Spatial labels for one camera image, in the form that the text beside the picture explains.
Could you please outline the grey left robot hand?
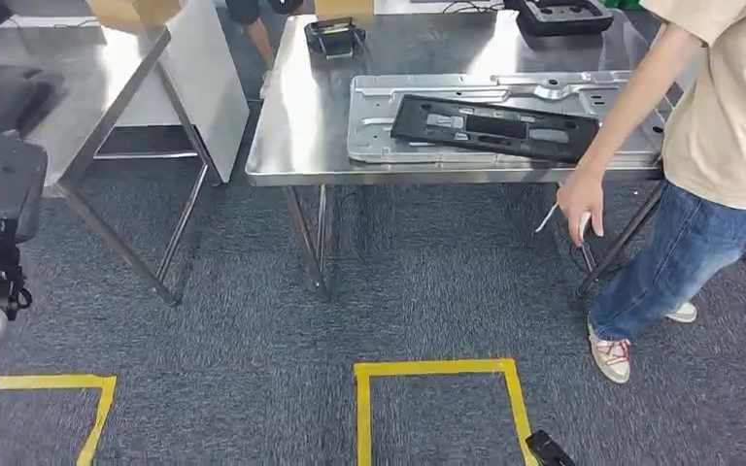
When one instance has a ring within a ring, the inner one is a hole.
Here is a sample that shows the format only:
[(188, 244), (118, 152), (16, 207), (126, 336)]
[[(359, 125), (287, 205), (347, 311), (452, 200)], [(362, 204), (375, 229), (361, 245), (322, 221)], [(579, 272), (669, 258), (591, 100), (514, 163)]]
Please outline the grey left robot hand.
[(38, 229), (47, 167), (42, 147), (0, 133), (0, 234), (17, 244), (32, 239)]

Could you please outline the person's right hand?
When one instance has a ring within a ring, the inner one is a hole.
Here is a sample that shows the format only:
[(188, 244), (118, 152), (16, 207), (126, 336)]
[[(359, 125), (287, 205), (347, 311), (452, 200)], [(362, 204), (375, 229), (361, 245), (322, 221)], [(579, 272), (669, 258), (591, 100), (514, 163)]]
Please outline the person's right hand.
[(576, 246), (584, 244), (588, 224), (597, 237), (604, 236), (603, 174), (602, 170), (594, 167), (577, 167), (559, 187), (558, 206), (565, 217), (571, 241)]

